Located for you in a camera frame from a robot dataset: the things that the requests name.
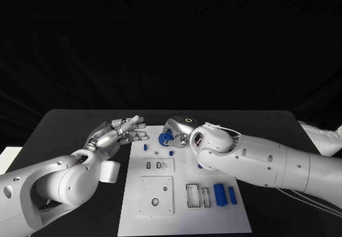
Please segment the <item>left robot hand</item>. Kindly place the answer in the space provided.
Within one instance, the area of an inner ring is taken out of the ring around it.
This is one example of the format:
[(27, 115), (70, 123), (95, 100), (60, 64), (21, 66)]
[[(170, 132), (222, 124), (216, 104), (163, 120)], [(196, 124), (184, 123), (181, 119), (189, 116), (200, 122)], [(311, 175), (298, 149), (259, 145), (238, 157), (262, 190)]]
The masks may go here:
[(148, 140), (144, 128), (140, 116), (108, 120), (89, 133), (83, 149), (98, 154), (101, 160), (108, 160), (122, 145)]

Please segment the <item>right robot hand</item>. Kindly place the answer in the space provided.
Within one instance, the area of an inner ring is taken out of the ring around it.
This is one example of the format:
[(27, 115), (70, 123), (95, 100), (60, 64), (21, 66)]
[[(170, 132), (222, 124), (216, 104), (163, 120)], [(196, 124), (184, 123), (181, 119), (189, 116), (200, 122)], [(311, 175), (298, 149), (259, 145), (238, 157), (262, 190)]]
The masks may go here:
[(160, 145), (183, 148), (187, 145), (193, 130), (202, 125), (202, 122), (187, 116), (173, 116), (168, 118), (158, 135)]

